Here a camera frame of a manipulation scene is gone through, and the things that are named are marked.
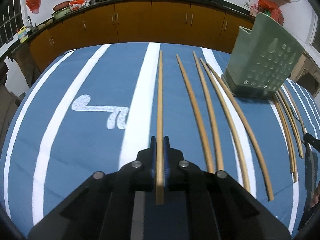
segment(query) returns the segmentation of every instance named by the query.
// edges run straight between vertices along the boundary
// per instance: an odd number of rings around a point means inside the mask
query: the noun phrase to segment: wooden stick
[[[291,112],[291,110],[290,110],[290,107],[289,107],[289,105],[288,105],[288,102],[287,102],[287,100],[285,99],[284,94],[282,93],[281,89],[279,89],[278,92],[279,92],[279,95],[280,95],[280,97],[281,97],[281,101],[282,101],[283,104],[284,104],[284,105],[283,105],[283,107],[285,108],[284,110],[285,110],[287,116],[289,115],[289,116],[288,116],[288,119],[289,119],[289,122],[290,122],[291,127],[292,127],[293,135],[294,135],[294,137],[295,137],[295,139],[296,139],[299,156],[300,156],[300,158],[302,159],[302,158],[303,158],[303,150],[302,150],[302,145],[301,145],[301,140],[300,140],[300,135],[299,135],[299,131],[298,131],[297,124],[296,124],[296,122],[295,122],[295,120],[294,120],[294,117],[293,117],[293,114],[292,114],[292,112]]]
[[[284,113],[279,105],[279,101],[277,100],[277,97],[274,95],[272,99],[273,99],[273,103],[276,106],[277,112],[279,114],[281,124],[282,124],[283,130],[284,130],[285,140],[287,141],[288,152],[289,152],[289,162],[290,162],[290,173],[294,173],[295,172],[295,166],[294,166],[294,161],[293,161],[294,149],[293,149],[292,143],[291,143],[291,137],[290,137],[290,132],[288,129],[288,124],[284,118]]]
[[[289,95],[289,98],[290,98],[290,100],[291,100],[291,102],[292,102],[292,104],[293,104],[294,109],[296,110],[297,115],[298,115],[298,118],[299,118],[299,121],[300,121],[300,124],[301,124],[301,128],[302,128],[302,134],[305,135],[305,134],[307,133],[307,131],[306,131],[306,128],[305,128],[305,126],[304,126],[303,119],[302,119],[302,117],[301,117],[301,114],[300,114],[300,112],[299,112],[299,109],[298,109],[298,107],[297,107],[297,104],[296,104],[296,102],[293,100],[293,97],[292,97],[289,89],[287,88],[287,86],[286,86],[285,84],[283,84],[283,86],[284,86],[285,90],[287,90],[287,93],[288,93],[288,95]]]
[[[205,101],[207,103],[207,109],[208,109],[210,125],[211,125],[211,133],[212,133],[213,144],[214,144],[214,151],[216,154],[216,167],[217,167],[218,171],[223,171],[224,167],[223,167],[221,142],[220,142],[220,138],[219,138],[217,121],[216,121],[216,117],[215,117],[213,106],[212,106],[211,96],[209,93],[207,82],[205,81],[201,66],[199,64],[199,60],[198,60],[195,52],[193,52],[193,57],[195,58],[196,67],[197,67],[199,78],[201,81]]]
[[[200,139],[201,139],[201,143],[202,143],[202,149],[203,149],[203,152],[204,152],[204,158],[206,160],[207,170],[210,173],[214,173],[214,166],[213,166],[213,161],[212,161],[212,155],[211,155],[209,140],[208,140],[205,128],[204,128],[204,124],[203,124],[203,120],[202,120],[202,117],[201,117],[200,109],[199,109],[198,103],[196,101],[196,96],[195,96],[195,94],[194,94],[194,92],[192,90],[191,83],[189,81],[188,75],[186,73],[186,70],[184,69],[184,66],[183,66],[178,54],[176,54],[176,57],[177,57],[177,61],[178,61],[178,64],[179,64],[179,67],[180,67],[180,70],[181,70],[181,74],[182,74],[182,77],[183,77],[183,80],[184,80],[184,83],[186,85],[187,92],[188,92],[188,95],[189,95],[189,98],[190,98],[190,101],[191,101],[191,106],[192,106],[192,109],[193,109],[193,113],[194,113],[195,118],[196,118],[196,123],[197,123],[197,126],[198,126]]]
[[[204,63],[204,61],[202,59],[200,59],[202,64],[205,66],[206,64]],[[240,120],[242,121],[248,135],[249,135],[249,138],[252,142],[252,145],[253,145],[253,148],[256,152],[256,155],[257,155],[257,159],[259,161],[259,165],[260,165],[260,168],[261,168],[261,171],[262,171],[262,175],[263,175],[263,179],[264,179],[264,183],[265,183],[265,186],[266,186],[266,190],[267,190],[267,195],[268,195],[268,200],[269,201],[272,201],[274,199],[274,196],[273,196],[273,190],[272,190],[272,185],[271,185],[271,180],[270,180],[270,176],[269,176],[269,173],[268,173],[268,169],[267,169],[267,166],[266,166],[266,163],[264,161],[264,158],[263,158],[263,155],[262,155],[262,152],[260,150],[260,147],[258,145],[258,142],[254,136],[254,133],[250,127],[250,124],[248,123],[246,117],[244,116],[240,106],[238,105],[237,101],[234,99],[233,95],[231,94],[231,92],[229,91],[228,87],[224,84],[224,82],[222,81],[222,79],[218,76],[218,74],[214,71],[214,69],[210,66],[209,63],[207,63],[207,65],[211,71],[211,73],[215,76],[215,78],[218,80],[220,86],[223,88],[223,90],[225,91],[226,95],[228,96],[229,100],[231,101],[233,107],[235,108],[236,112],[238,113],[239,117],[240,117]]]
[[[223,98],[223,96],[222,96],[222,94],[221,94],[221,92],[219,90],[219,87],[218,87],[217,83],[215,82],[213,76],[210,74],[210,71],[209,71],[208,67],[206,66],[206,64],[204,63],[204,61],[201,58],[200,58],[200,60],[201,60],[202,65],[204,66],[205,71],[207,72],[207,75],[208,75],[208,77],[210,79],[210,82],[211,82],[212,86],[214,87],[214,90],[217,93],[217,96],[218,96],[219,101],[221,103],[222,109],[223,109],[223,111],[225,113],[225,116],[227,118],[230,130],[231,130],[231,134],[232,134],[233,140],[235,142],[235,146],[236,146],[236,151],[237,151],[237,155],[238,155],[238,159],[239,159],[239,163],[240,163],[240,168],[241,168],[242,179],[243,179],[243,185],[244,185],[244,188],[248,192],[250,192],[250,182],[249,182],[247,164],[245,162],[244,154],[243,154],[243,151],[242,151],[239,135],[237,133],[235,124],[234,124],[234,122],[232,120],[232,117],[231,117],[230,111],[228,109],[228,106],[227,106],[227,104],[226,104],[226,102],[225,102],[225,100],[224,100],[224,98]]]
[[[163,62],[159,54],[158,106],[157,106],[157,152],[156,152],[156,205],[164,203],[164,156],[163,156]]]
[[[278,99],[278,100],[276,100],[276,102],[279,107],[278,113],[279,113],[280,119],[282,119],[281,122],[283,123],[282,126],[284,127],[284,133],[287,134],[286,137],[288,137],[288,140],[289,140],[289,142],[287,141],[288,142],[288,149],[289,149],[289,147],[291,148],[291,150],[289,151],[290,172],[293,173],[293,182],[297,182],[297,180],[298,180],[297,161],[296,161],[296,154],[295,154],[295,150],[294,150],[294,146],[293,146],[292,136],[291,136],[291,133],[289,130],[289,125],[287,123],[287,120],[285,119],[284,112],[283,112],[281,106],[279,105],[279,102],[281,103],[281,97],[278,93],[276,93],[276,98]]]

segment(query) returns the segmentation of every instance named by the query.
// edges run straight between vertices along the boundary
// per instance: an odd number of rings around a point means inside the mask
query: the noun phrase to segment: person's hand
[[[320,182],[318,184],[318,187],[316,187],[313,193],[313,198],[311,199],[310,207],[314,207],[319,202],[319,196],[320,196]]]

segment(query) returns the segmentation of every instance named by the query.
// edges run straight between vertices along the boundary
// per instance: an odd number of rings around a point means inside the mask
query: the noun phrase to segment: table
[[[26,236],[31,227],[95,171],[111,173],[134,160],[156,135],[157,64],[164,64],[164,135],[185,159],[205,170],[190,100],[176,60],[189,76],[213,150],[209,117],[192,51],[221,75],[230,55],[165,43],[120,43],[69,51],[42,73],[20,105],[0,159],[0,200]],[[207,78],[217,117],[225,171],[242,184],[241,171],[220,102]],[[306,129],[318,138],[320,116],[311,95],[287,80]],[[268,202],[255,151],[236,111],[227,104],[240,136],[251,194],[292,236],[297,234],[311,191],[320,180],[318,157],[301,160],[295,152],[298,182],[293,183],[283,128],[272,102],[236,99],[257,138],[272,182]],[[300,136],[301,126],[297,122]]]

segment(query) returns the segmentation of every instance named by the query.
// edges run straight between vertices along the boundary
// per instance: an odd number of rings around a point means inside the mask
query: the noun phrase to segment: black countertop
[[[118,2],[123,2],[123,1],[132,1],[132,0],[107,0],[107,1],[102,1],[102,2],[97,2],[93,5],[89,5],[87,7],[83,7],[81,9],[78,9],[74,12],[68,13],[65,17],[59,19],[59,20],[54,20],[51,24],[46,25],[44,28],[42,28],[40,31],[37,31],[32,34],[31,31],[28,32],[29,38],[25,42],[30,42],[32,41],[36,36],[38,36],[41,32],[43,32],[46,29],[49,29],[53,27],[54,25],[68,19],[71,17],[74,17],[75,15],[84,13],[87,10],[99,7],[99,6],[104,6],[112,3],[118,3]],[[240,17],[247,18],[248,20],[251,20],[254,22],[255,17],[250,15],[250,11],[247,9],[244,9],[240,6],[237,6],[235,4],[229,3],[224,0],[177,0],[177,1],[183,1],[183,2],[190,2],[191,4],[199,4],[199,5],[206,5],[212,8],[219,8],[231,13],[234,13]],[[15,51],[20,45],[19,40],[15,41],[9,48],[8,50],[0,56],[0,61],[4,60],[7,56],[11,56],[11,53]]]

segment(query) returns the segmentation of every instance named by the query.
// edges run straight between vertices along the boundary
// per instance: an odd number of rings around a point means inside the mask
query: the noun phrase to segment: window
[[[22,26],[20,0],[12,0],[8,7],[0,12],[0,47]]]
[[[318,18],[317,29],[312,42],[312,47],[314,47],[320,53],[320,18]]]

